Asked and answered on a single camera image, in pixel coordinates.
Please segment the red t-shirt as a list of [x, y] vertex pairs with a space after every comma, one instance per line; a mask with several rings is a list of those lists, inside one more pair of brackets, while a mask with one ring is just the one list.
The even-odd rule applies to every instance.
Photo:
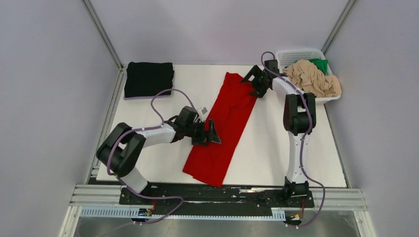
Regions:
[[257, 98], [253, 87], [237, 73], [226, 73], [217, 99], [208, 115], [221, 143], [193, 146], [183, 173], [205, 184], [220, 188], [234, 151], [240, 141]]

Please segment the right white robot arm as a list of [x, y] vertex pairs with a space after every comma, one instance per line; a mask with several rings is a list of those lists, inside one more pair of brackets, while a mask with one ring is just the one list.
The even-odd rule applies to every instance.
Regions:
[[298, 89], [280, 73], [275, 59], [266, 60], [263, 69], [254, 65], [241, 82], [251, 84], [251, 96], [262, 98], [271, 89], [285, 100], [283, 126], [289, 135], [289, 165], [283, 188], [273, 195], [273, 201], [284, 207], [314, 207], [304, 166], [310, 135], [316, 126], [315, 95]]

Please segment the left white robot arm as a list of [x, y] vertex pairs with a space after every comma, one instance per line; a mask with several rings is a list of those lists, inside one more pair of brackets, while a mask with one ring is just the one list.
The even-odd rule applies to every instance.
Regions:
[[145, 204], [151, 199], [151, 190], [146, 187], [148, 181], [136, 168], [142, 149], [174, 143], [185, 137], [191, 138], [192, 145], [220, 144], [221, 139], [214, 121], [203, 119], [205, 112], [206, 108], [185, 106], [178, 115], [154, 127], [133, 128], [125, 122], [118, 123], [99, 146], [95, 156], [125, 185], [133, 189], [134, 200]]

